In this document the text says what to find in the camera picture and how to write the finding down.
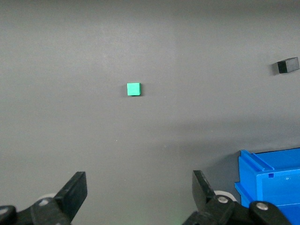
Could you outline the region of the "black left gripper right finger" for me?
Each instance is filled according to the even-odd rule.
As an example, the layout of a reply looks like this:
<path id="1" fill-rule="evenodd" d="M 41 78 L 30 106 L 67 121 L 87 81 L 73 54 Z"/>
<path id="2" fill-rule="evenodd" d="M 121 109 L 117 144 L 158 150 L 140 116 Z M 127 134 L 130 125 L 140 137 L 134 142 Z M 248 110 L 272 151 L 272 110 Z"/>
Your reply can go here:
<path id="1" fill-rule="evenodd" d="M 226 195 L 217 195 L 201 170 L 192 174 L 192 194 L 197 211 L 183 225 L 290 225 L 270 202 L 254 201 L 248 208 Z"/>

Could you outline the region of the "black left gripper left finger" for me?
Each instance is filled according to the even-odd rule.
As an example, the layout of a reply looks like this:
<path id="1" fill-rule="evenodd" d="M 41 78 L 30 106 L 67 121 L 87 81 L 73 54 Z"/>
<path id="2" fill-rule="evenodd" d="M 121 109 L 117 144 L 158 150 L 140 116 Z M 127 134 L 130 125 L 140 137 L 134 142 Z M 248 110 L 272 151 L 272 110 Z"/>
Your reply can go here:
<path id="1" fill-rule="evenodd" d="M 25 210 L 0 207 L 2 225 L 70 225 L 87 197 L 86 172 L 76 172 L 54 197 L 43 197 Z"/>

